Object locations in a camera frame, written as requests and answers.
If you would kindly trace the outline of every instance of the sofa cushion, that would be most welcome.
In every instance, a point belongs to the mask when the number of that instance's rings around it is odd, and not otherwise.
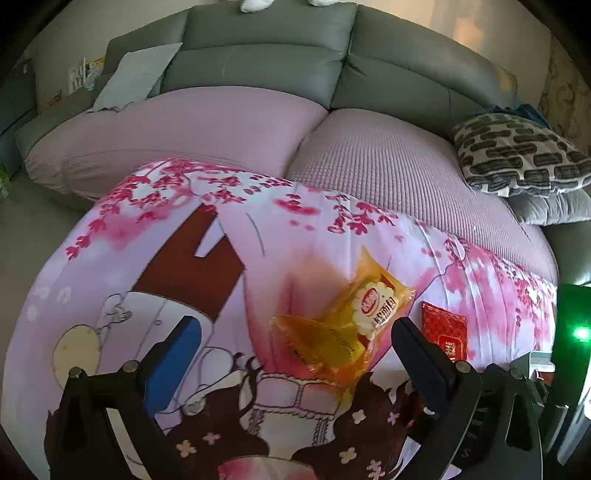
[[[359,6],[333,108],[394,115],[445,137],[480,106],[513,105],[517,82],[458,42]]]
[[[175,156],[283,176],[326,115],[317,103],[274,90],[178,90],[121,112],[81,113],[41,139],[26,166],[37,183],[90,200],[147,160]]]
[[[293,93],[328,107],[342,69],[355,4],[317,8],[276,0],[256,14],[239,2],[190,9],[183,46],[163,92],[207,85],[242,85]]]
[[[475,190],[547,197],[591,183],[591,158],[527,118],[483,113],[456,125],[452,135],[462,173]]]
[[[183,10],[160,18],[136,30],[132,30],[125,35],[113,38],[109,42],[109,45],[107,45],[103,73],[95,82],[94,98],[96,99],[98,97],[98,94],[104,88],[111,75],[117,70],[119,62],[126,53],[169,43],[182,42],[188,13],[188,10]],[[160,81],[157,82],[156,90],[160,91]]]
[[[287,178],[416,216],[556,282],[540,228],[520,225],[504,200],[467,187],[451,144],[397,118],[332,112],[302,144]]]

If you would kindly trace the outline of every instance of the sofa armrest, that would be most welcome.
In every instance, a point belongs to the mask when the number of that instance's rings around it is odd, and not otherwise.
[[[543,228],[554,251],[561,283],[591,287],[591,221]]]
[[[35,144],[55,127],[91,106],[92,92],[80,88],[23,125],[14,135],[22,157],[26,158]]]

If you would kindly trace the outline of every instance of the yellow snack bag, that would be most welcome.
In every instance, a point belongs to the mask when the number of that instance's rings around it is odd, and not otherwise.
[[[323,315],[281,314],[275,325],[319,378],[347,386],[367,371],[381,333],[413,295],[363,247],[353,282]]]

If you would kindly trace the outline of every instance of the blue gripper pad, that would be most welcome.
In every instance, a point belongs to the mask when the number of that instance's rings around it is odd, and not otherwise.
[[[161,353],[162,358],[153,366],[150,376],[145,380],[144,407],[150,417],[170,404],[201,345],[201,340],[201,324],[195,317],[185,315],[164,342],[152,347],[152,350],[157,346],[167,347],[167,350]]]

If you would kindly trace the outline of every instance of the sofa backrest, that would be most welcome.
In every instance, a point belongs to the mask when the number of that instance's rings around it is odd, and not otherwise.
[[[96,98],[98,96],[115,73],[115,70],[117,70],[119,62],[126,53],[169,43],[182,42],[188,13],[189,10],[183,10],[168,17],[160,18],[136,30],[132,30],[125,35],[113,38],[107,46],[103,73],[95,81],[93,97]]]
[[[392,115],[439,136],[481,107],[513,106],[517,81],[433,30],[359,6],[333,108]]]
[[[277,0],[254,14],[240,12],[237,2],[193,7],[162,92],[251,86],[292,93],[328,108],[355,11],[355,4],[317,8],[306,0]]]
[[[197,5],[114,38],[97,94],[128,51],[179,41],[160,93],[261,87],[386,113],[442,137],[481,107],[512,106],[517,91],[508,71],[415,23],[353,3],[275,0],[253,14],[239,2]]]

